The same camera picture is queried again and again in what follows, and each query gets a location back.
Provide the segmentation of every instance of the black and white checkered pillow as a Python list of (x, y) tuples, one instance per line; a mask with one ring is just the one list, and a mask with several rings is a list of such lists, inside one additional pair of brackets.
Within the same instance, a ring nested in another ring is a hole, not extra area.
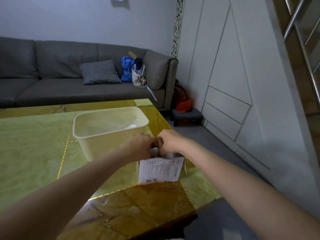
[(79, 64), (83, 84), (118, 84), (122, 83), (116, 72), (114, 60)]

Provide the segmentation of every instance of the sofa backrest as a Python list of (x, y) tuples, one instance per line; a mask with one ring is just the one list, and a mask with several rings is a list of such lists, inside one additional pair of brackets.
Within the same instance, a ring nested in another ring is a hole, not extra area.
[(0, 37), (0, 78), (39, 78), (34, 40)]
[(119, 77), (123, 75), (121, 58), (132, 51), (144, 57), (147, 49), (71, 41), (36, 41), (36, 56), (40, 77), (81, 78), (81, 63), (113, 59)]

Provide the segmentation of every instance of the white plastic container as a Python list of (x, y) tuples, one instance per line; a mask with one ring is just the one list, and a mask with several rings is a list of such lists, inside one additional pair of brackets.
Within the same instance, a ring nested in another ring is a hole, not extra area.
[(145, 132), (148, 118), (137, 107), (105, 109), (74, 117), (73, 136), (90, 162), (103, 157), (131, 136)]

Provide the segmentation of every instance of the marble table top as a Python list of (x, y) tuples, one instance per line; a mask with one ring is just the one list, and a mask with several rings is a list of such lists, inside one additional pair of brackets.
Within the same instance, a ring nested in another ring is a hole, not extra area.
[[(72, 136), (82, 111), (136, 106), (147, 133), (171, 129), (149, 99), (0, 109), (0, 211), (87, 163)], [(179, 181), (138, 185), (136, 164), (119, 169), (87, 201), (58, 237), (128, 239), (195, 214), (221, 194), (189, 160)]]

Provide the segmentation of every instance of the right arm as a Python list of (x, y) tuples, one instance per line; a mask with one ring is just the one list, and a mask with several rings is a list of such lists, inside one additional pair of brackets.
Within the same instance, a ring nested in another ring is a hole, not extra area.
[(261, 239), (320, 239), (320, 221), (279, 191), (174, 130), (163, 130), (161, 154), (179, 152), (209, 178)]

